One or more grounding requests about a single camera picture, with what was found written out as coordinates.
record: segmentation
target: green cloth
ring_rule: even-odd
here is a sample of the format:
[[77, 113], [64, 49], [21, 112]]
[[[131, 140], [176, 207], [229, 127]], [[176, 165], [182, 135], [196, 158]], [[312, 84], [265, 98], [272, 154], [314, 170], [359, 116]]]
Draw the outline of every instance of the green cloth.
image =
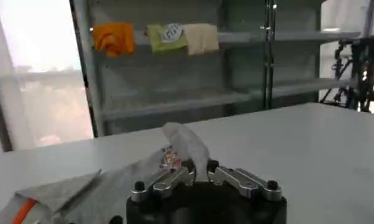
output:
[[150, 39], [150, 45], [152, 46], [152, 52], [162, 52], [172, 49], [179, 49], [187, 46], [187, 39], [185, 34], [182, 33], [179, 40], [171, 43], [161, 42], [161, 34], [166, 30], [166, 26], [161, 25], [148, 25], [147, 34]]

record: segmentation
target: towel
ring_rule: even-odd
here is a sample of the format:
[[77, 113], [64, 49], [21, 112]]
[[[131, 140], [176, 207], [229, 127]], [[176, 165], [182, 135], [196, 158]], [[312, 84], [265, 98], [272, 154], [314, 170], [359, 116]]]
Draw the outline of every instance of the towel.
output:
[[163, 52], [172, 49], [179, 49], [187, 46], [187, 40], [180, 24], [158, 24], [148, 25], [147, 34], [152, 46], [152, 52]]
[[188, 54], [204, 54], [219, 49], [217, 27], [210, 24], [183, 25]]
[[95, 49], [106, 50], [108, 57], [134, 52], [133, 25], [129, 23], [108, 23], [94, 26]]

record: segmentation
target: beige cloth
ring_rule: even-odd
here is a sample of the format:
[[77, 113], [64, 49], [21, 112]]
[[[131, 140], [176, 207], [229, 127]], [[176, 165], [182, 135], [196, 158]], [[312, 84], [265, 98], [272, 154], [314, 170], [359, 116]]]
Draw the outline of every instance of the beige cloth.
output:
[[183, 25], [188, 54], [204, 54], [219, 49], [217, 27], [210, 24]]

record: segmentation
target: white table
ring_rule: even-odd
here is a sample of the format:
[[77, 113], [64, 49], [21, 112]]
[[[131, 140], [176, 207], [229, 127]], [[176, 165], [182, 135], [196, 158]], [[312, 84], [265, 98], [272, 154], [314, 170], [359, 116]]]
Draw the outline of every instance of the white table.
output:
[[[288, 223], [374, 223], [374, 115], [306, 104], [189, 126], [212, 158], [278, 180]], [[15, 190], [128, 165], [160, 129], [0, 155], [0, 210]]]

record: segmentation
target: screw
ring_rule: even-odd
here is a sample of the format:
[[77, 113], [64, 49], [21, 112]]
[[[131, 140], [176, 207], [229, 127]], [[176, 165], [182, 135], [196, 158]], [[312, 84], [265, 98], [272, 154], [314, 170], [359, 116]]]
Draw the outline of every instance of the screw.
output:
[[123, 223], [124, 223], [124, 219], [119, 215], [114, 216], [109, 222], [109, 224], [123, 224]]
[[207, 162], [207, 171], [215, 173], [217, 167], [219, 167], [219, 162], [216, 160], [209, 160]]
[[188, 172], [192, 172], [192, 170], [195, 168], [195, 165], [192, 160], [184, 160], [182, 161], [182, 167], [187, 168]]
[[137, 181], [134, 184], [134, 190], [136, 191], [144, 191], [145, 190], [145, 183], [142, 181]]
[[268, 190], [276, 191], [279, 188], [279, 184], [274, 180], [270, 180], [267, 182], [267, 188]]

